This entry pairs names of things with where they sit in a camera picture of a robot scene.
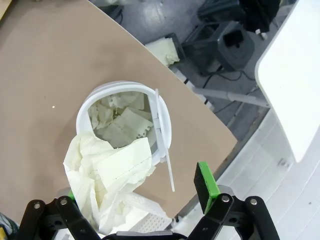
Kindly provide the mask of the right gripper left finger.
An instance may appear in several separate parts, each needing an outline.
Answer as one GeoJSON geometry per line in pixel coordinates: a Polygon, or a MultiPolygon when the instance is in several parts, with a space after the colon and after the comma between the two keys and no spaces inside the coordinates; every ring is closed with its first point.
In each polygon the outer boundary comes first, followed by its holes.
{"type": "Polygon", "coordinates": [[[53,240],[59,230],[68,229],[75,240],[99,240],[100,237],[83,217],[69,196],[61,196],[46,204],[31,200],[23,214],[18,238],[20,240],[53,240]]]}

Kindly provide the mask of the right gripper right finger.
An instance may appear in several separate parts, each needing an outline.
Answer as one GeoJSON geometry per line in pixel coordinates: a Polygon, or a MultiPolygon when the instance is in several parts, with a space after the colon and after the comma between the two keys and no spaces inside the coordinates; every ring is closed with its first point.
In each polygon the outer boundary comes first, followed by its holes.
{"type": "Polygon", "coordinates": [[[192,231],[194,240],[215,240],[224,226],[233,227],[241,240],[278,240],[280,237],[264,200],[245,200],[221,192],[206,162],[198,162],[194,185],[204,216],[192,231]]]}

